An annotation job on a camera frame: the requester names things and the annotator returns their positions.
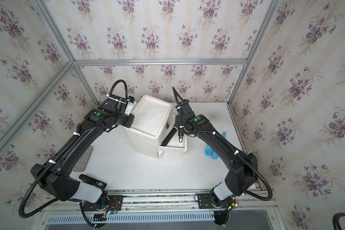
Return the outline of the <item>white plastic drawer cabinet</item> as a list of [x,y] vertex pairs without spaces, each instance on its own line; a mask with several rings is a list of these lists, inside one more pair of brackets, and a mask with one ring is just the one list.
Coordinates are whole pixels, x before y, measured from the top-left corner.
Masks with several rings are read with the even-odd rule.
[[130,128],[126,128],[127,136],[135,152],[159,159],[163,154],[159,151],[172,104],[161,99],[144,95],[133,108],[135,116]]

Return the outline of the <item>white bottom drawer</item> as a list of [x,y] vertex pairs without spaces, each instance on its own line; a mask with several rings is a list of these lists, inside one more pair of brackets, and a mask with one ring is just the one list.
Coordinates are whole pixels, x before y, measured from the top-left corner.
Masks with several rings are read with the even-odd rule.
[[165,154],[165,151],[159,151],[158,152],[158,159],[161,159]]

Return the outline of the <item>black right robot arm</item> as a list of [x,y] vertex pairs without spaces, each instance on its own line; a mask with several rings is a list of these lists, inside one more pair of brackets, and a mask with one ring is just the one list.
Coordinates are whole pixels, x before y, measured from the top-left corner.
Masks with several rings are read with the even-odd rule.
[[[197,137],[204,141],[224,162],[228,173],[223,182],[210,191],[210,200],[215,207],[222,206],[229,197],[237,197],[248,194],[262,201],[270,201],[273,198],[272,189],[267,180],[258,170],[257,157],[252,153],[244,153],[232,145],[221,135],[213,124],[204,115],[196,115],[190,107],[189,101],[184,100],[177,90],[172,88],[176,111],[175,126],[178,131],[179,141],[183,137]],[[268,192],[267,196],[260,196],[248,188],[257,180],[261,180]]]

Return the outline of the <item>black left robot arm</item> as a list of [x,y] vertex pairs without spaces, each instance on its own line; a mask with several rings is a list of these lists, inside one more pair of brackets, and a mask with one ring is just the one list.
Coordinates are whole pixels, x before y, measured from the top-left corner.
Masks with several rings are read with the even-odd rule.
[[[85,116],[66,144],[46,163],[32,167],[31,174],[35,180],[22,198],[19,217],[31,217],[57,201],[85,201],[95,204],[97,210],[105,210],[109,198],[102,182],[89,178],[76,180],[70,175],[81,156],[103,133],[118,126],[132,126],[134,115],[131,109],[134,102],[134,97],[128,95],[126,81],[117,80],[106,99]],[[54,199],[26,213],[26,204],[36,186],[53,195]]]

